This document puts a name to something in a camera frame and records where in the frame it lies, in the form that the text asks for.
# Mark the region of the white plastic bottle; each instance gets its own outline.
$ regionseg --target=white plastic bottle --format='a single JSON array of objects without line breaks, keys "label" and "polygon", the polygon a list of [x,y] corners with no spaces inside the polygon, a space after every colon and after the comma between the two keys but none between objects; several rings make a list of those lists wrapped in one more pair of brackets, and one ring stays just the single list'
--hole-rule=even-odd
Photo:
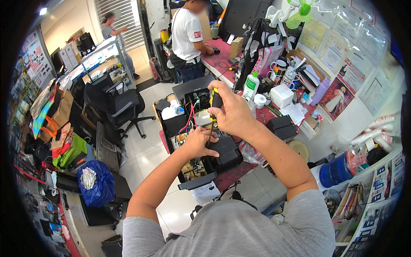
[{"label": "white plastic bottle", "polygon": [[252,102],[254,100],[254,96],[257,93],[258,85],[260,84],[259,79],[257,78],[258,73],[253,72],[247,76],[247,79],[244,83],[244,90],[243,96],[248,97]]}]

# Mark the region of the yellow screwdriver handle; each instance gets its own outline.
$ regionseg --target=yellow screwdriver handle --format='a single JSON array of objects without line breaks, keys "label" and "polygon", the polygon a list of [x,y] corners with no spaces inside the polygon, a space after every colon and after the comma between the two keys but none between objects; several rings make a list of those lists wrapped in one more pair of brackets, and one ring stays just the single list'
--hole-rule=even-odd
[{"label": "yellow screwdriver handle", "polygon": [[[221,98],[216,88],[213,88],[213,91],[211,93],[210,104],[211,107],[217,108],[221,108],[223,106],[223,99]],[[217,118],[213,114],[210,114],[210,120],[217,121]]]}]

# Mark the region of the green fan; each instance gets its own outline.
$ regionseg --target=green fan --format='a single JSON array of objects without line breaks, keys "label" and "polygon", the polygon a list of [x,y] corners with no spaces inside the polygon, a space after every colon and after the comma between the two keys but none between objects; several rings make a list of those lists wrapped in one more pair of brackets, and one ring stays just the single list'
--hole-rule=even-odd
[{"label": "green fan", "polygon": [[300,0],[300,4],[300,11],[288,18],[288,20],[286,21],[286,26],[289,29],[293,30],[297,28],[301,22],[306,22],[314,18],[310,13],[312,3],[308,5],[305,0]]}]

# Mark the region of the hand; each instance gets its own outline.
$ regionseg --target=hand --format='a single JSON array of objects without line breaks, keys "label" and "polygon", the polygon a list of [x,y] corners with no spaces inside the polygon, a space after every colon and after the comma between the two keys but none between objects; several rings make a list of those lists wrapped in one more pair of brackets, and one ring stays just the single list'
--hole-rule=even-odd
[{"label": "hand", "polygon": [[246,140],[252,128],[258,125],[244,98],[234,94],[222,81],[213,80],[208,89],[217,88],[223,100],[223,108],[211,107],[208,112],[217,118],[218,128],[226,133]]},{"label": "hand", "polygon": [[212,56],[214,54],[214,49],[211,47],[207,47],[207,54]]},{"label": "hand", "polygon": [[[220,156],[219,153],[217,153],[214,150],[210,150],[206,148],[206,143],[209,137],[210,137],[209,130],[205,130],[201,126],[197,126],[195,130],[194,129],[190,130],[186,141],[180,148],[186,151],[186,155],[190,158],[190,160],[193,158],[198,158],[198,157],[207,156],[207,155],[219,157]],[[218,142],[218,140],[219,139],[217,135],[213,132],[211,134],[210,142],[216,143]]]}]

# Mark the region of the purple bottle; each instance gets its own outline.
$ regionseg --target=purple bottle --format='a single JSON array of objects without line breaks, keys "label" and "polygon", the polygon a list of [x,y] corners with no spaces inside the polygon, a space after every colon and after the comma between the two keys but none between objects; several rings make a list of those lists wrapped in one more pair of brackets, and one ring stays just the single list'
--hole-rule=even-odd
[{"label": "purple bottle", "polygon": [[325,78],[323,82],[321,82],[318,87],[315,89],[315,93],[312,96],[312,101],[310,105],[314,106],[318,103],[318,101],[323,98],[324,94],[327,92],[328,88],[330,87],[330,80]]}]

